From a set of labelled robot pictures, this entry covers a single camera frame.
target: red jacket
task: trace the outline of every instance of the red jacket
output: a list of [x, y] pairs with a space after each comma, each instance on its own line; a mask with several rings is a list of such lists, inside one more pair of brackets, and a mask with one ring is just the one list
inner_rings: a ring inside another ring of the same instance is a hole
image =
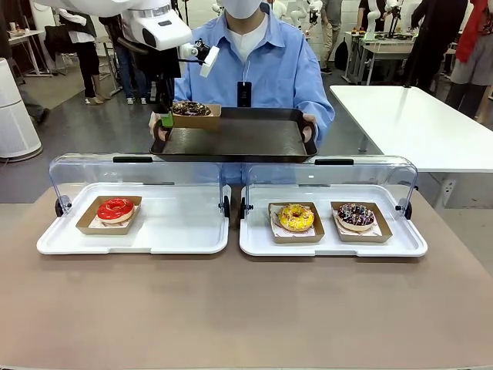
[[469, 17], [468, 24], [465, 26], [464, 32], [457, 46], [457, 59], [463, 63], [467, 63], [472, 51], [475, 48], [479, 37], [479, 29], [483, 20], [483, 14], [488, 7], [488, 0], [471, 0], [471, 4], [475, 6]]

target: white tray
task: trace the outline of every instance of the white tray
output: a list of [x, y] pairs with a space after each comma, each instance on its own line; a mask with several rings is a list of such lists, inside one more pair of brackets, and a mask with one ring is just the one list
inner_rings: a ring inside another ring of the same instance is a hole
[[[231, 189], [224, 195], [231, 199]], [[140, 212], [125, 236], [84, 235], [75, 225], [97, 196], [141, 196]], [[227, 244], [230, 221], [218, 208], [219, 187], [94, 183], [38, 240], [42, 254], [213, 254]]]
[[[298, 187], [294, 185], [255, 185], [249, 189], [253, 205], [240, 223], [240, 247], [252, 256], [359, 256], [420, 257], [428, 245], [412, 222], [395, 210], [396, 201], [377, 185], [332, 185]], [[340, 241], [332, 218], [330, 202], [374, 202], [378, 205], [393, 236], [385, 243], [344, 243]], [[324, 238], [315, 244], [275, 244], [270, 228], [269, 203], [314, 202], [324, 226]]]

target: cardboard box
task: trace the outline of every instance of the cardboard box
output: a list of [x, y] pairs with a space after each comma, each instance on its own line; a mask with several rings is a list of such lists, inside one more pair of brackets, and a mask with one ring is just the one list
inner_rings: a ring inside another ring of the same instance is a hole
[[[107, 200], [114, 198], [126, 198], [131, 200], [133, 204], [136, 206], [132, 217], [130, 217], [130, 221], [125, 227], [117, 227], [117, 228], [89, 228], [89, 225], [94, 220], [94, 217], [98, 214], [99, 207], [105, 203]], [[126, 197], [126, 196], [117, 196], [117, 197], [97, 197], [92, 204], [89, 206], [87, 211], [80, 217], [79, 222], [76, 224], [77, 227], [83, 234], [85, 235], [127, 235], [132, 227], [133, 221], [137, 218], [137, 214], [140, 210], [140, 204], [142, 203], [142, 197]]]
[[363, 235], [363, 234], [357, 234], [356, 232], [354, 232], [355, 235], [343, 234], [342, 231], [346, 229], [344, 229], [344, 227], [339, 224], [337, 218], [334, 216], [334, 211], [337, 212], [340, 206], [347, 203], [348, 202], [330, 202], [330, 206], [332, 207], [332, 214], [333, 214], [332, 218], [334, 219], [337, 233], [339, 234], [339, 238], [341, 241], [346, 241], [348, 243], [384, 243], [392, 237], [392, 231], [389, 228], [384, 215], [380, 211], [380, 208], [378, 208], [378, 206], [375, 203], [362, 203], [362, 202], [353, 202], [353, 203], [361, 204], [362, 206], [365, 206], [368, 210], [373, 211], [375, 215], [375, 220], [378, 223], [382, 235], [381, 236]]
[[289, 244], [289, 243], [318, 243], [325, 236], [324, 226], [322, 226], [322, 220], [318, 214], [315, 204], [311, 202], [287, 202], [287, 203], [269, 203], [269, 218], [271, 215], [272, 206], [289, 206], [290, 204], [299, 204], [304, 207], [309, 207], [315, 215], [315, 221], [313, 225], [314, 233], [313, 236], [292, 236], [292, 237], [280, 237], [277, 236], [272, 229], [272, 235], [274, 242], [277, 244]]
[[181, 116], [180, 114], [173, 114], [173, 127], [217, 131], [220, 126], [221, 106], [217, 104], [204, 104], [204, 106], [209, 107], [210, 116]]

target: yellow frosting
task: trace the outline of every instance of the yellow frosting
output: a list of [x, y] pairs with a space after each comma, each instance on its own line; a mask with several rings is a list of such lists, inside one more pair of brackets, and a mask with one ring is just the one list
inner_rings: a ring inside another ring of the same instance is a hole
[[309, 207], [290, 204], [281, 210], [279, 220], [288, 230], [305, 231], [314, 224], [315, 215]]

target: red donut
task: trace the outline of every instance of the red donut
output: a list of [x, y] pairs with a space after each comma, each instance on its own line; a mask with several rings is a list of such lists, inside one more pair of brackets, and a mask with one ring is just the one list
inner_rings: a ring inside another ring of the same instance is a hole
[[98, 209], [98, 218], [105, 224], [118, 224], [133, 215], [133, 202], [125, 198], [107, 200]]

